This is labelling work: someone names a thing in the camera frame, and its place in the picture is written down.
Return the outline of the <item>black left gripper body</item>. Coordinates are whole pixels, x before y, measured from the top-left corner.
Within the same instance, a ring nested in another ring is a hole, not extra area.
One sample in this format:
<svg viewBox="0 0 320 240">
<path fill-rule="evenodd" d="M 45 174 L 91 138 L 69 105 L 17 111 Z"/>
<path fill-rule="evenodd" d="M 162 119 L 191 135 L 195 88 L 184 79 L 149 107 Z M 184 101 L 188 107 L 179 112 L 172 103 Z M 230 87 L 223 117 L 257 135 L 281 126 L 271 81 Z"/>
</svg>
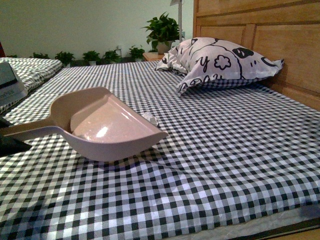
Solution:
<svg viewBox="0 0 320 240">
<path fill-rule="evenodd" d="M 28 151 L 32 148 L 30 144 L 14 139 L 9 136 L 0 135 L 0 156 L 6 157 L 12 154 Z"/>
</svg>

